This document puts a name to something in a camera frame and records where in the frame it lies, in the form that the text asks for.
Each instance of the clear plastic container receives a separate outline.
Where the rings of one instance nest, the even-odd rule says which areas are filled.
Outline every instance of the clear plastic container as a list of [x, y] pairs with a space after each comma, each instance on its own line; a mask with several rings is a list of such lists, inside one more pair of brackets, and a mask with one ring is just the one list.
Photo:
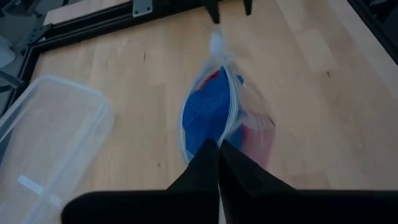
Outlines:
[[113, 126], [104, 96], [43, 76], [0, 119], [0, 223], [53, 223]]

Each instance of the wooden table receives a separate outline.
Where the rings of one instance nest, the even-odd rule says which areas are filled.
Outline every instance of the wooden table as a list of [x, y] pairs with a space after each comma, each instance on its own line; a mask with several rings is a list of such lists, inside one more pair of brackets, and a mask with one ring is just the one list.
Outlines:
[[[345, 0], [253, 4], [246, 17], [241, 1], [222, 2], [221, 26], [277, 125], [269, 172], [301, 189], [398, 189], [398, 66]], [[183, 172], [180, 107], [210, 32], [200, 8], [40, 56], [34, 77], [99, 89], [116, 115], [83, 191], [164, 189]]]

